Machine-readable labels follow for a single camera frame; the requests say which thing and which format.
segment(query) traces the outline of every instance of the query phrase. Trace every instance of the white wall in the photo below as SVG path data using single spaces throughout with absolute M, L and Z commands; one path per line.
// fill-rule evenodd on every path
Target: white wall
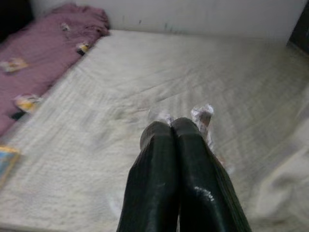
M 36 16 L 67 0 L 32 0 Z M 246 36 L 286 42 L 307 0 L 76 0 L 113 29 Z

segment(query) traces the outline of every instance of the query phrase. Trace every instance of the white mattress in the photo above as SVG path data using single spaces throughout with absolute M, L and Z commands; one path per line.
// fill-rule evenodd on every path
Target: white mattress
M 287 178 L 288 202 L 262 207 L 274 196 L 274 170 L 297 151 L 307 153 L 306 141 L 282 150 L 301 125 L 308 73 L 306 58 L 274 44 L 112 30 L 4 139 L 23 157 L 0 191 L 0 227 L 115 231 L 149 110 L 189 117 L 195 105 L 210 103 L 215 150 L 234 166 L 231 178 L 254 231 L 308 231 L 299 217 L 309 212 L 301 204 L 306 172 Z M 265 192 L 255 191 L 262 185 Z

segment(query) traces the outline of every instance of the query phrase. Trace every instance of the purple blanket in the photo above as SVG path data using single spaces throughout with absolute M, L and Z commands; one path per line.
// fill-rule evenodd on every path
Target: purple blanket
M 18 112 L 13 99 L 44 94 L 81 57 L 76 46 L 93 45 L 109 34 L 108 27 L 103 9 L 65 4 L 9 37 L 1 46 L 0 62 L 21 58 L 28 66 L 12 73 L 0 70 L 0 136 Z

